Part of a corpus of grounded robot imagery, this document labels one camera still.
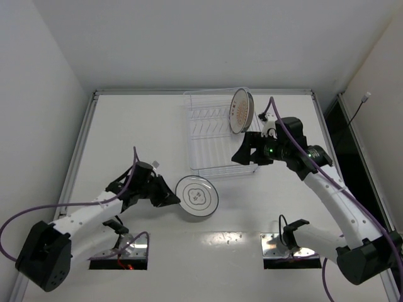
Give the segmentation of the white plate dark rim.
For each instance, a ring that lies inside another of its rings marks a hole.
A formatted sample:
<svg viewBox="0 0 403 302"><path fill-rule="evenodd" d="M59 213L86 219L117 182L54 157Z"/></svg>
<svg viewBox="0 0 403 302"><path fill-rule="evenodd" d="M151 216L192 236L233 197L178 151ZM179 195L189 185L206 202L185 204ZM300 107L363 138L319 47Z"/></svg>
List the white plate dark rim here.
<svg viewBox="0 0 403 302"><path fill-rule="evenodd" d="M204 177L183 177L176 185L175 194L180 200L180 207L195 217L211 216L219 206L219 194L215 186Z"/></svg>

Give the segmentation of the orange sunburst plate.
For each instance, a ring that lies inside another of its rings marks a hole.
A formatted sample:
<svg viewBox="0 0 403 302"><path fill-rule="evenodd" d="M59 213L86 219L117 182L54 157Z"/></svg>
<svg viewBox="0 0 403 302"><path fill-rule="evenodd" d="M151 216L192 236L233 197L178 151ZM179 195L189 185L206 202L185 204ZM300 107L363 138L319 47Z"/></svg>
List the orange sunburst plate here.
<svg viewBox="0 0 403 302"><path fill-rule="evenodd" d="M254 114L254 99L245 88L239 88L230 103L229 123L233 134L246 132L251 126Z"/></svg>

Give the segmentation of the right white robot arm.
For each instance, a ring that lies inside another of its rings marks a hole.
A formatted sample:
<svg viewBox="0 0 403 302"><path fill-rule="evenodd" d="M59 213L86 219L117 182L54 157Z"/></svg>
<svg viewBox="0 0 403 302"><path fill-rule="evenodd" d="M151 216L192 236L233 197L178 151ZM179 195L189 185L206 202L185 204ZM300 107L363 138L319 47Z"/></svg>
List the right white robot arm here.
<svg viewBox="0 0 403 302"><path fill-rule="evenodd" d="M247 131L232 161L241 165L270 165L282 161L322 201L341 235L333 235L299 219L283 227L281 239L291 250L306 247L339 267L352 284L359 285L390 269L394 252L402 247L396 232L386 232L348 198L349 189L340 179L330 156L318 145L308 145L302 122L295 117L275 121L275 135Z"/></svg>

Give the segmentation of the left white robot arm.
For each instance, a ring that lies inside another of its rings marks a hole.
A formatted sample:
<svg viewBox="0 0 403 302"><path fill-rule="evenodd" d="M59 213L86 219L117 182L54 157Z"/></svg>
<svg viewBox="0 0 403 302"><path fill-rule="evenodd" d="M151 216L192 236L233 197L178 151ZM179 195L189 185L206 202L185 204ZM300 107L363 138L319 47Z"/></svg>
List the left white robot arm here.
<svg viewBox="0 0 403 302"><path fill-rule="evenodd" d="M92 202L50 223L39 221L28 233L15 268L45 292L55 290L72 266L119 248L129 230L114 220L140 199L156 208L180 202L152 165L136 162L109 183Z"/></svg>

